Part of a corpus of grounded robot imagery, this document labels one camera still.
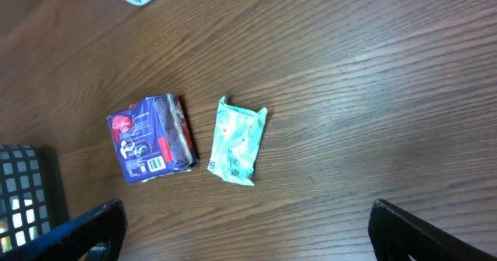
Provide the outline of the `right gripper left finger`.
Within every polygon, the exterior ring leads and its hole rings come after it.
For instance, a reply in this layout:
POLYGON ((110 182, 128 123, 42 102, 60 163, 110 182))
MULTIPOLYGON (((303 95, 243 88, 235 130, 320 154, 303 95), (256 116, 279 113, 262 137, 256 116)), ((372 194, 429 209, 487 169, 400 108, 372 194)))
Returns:
POLYGON ((113 199, 1 257, 6 261, 117 260, 127 231, 123 202, 113 199))

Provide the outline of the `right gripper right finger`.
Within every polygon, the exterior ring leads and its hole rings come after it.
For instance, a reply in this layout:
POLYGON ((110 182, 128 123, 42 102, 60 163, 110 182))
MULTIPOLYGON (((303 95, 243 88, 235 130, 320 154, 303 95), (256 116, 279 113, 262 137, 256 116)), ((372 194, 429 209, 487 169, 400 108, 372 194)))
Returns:
POLYGON ((368 235, 376 259, 382 261, 496 261, 495 256, 383 199, 373 202, 368 235))

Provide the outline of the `purple sanitary pad pack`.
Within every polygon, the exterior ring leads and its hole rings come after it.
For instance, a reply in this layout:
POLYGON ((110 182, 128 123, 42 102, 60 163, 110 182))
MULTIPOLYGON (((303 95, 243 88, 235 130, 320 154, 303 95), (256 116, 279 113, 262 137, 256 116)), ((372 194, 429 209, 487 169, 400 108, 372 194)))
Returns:
POLYGON ((199 161, 175 94, 147 96, 106 122, 127 183, 187 172, 199 161))

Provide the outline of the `teal wet wipes pack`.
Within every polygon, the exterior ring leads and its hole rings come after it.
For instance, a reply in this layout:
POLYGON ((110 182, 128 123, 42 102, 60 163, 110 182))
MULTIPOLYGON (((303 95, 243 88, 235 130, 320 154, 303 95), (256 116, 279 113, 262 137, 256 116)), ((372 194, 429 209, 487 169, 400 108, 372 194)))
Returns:
POLYGON ((227 97, 218 103, 213 144, 207 170, 228 183, 253 186, 255 171, 268 110, 232 106, 227 97))

